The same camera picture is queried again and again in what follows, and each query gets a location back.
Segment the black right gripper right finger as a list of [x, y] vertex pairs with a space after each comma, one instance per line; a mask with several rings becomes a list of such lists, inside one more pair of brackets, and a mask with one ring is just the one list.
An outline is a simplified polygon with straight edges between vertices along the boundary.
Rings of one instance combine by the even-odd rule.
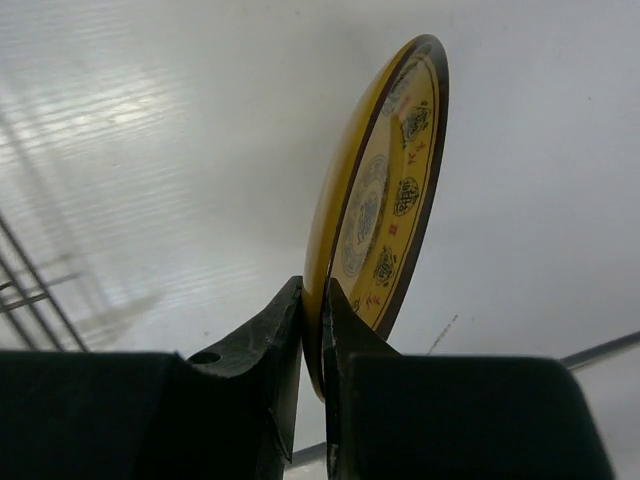
[[529, 356], [403, 355], [325, 294], [332, 479], [611, 479], [574, 376]]

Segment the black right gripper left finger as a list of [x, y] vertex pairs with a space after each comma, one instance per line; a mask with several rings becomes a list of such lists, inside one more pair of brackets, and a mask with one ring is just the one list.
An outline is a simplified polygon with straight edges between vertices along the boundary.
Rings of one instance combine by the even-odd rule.
[[300, 277], [209, 347], [1, 355], [5, 479], [279, 479], [293, 455]]

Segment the yellow rimmed patterned plate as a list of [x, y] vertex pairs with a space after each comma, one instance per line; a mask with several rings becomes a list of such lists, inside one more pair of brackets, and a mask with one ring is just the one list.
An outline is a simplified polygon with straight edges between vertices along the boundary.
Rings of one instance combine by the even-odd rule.
[[436, 36], [421, 34], [374, 77], [330, 161], [302, 280], [304, 355], [320, 399], [322, 315], [331, 281], [379, 337], [391, 333], [435, 200], [448, 106], [446, 51]]

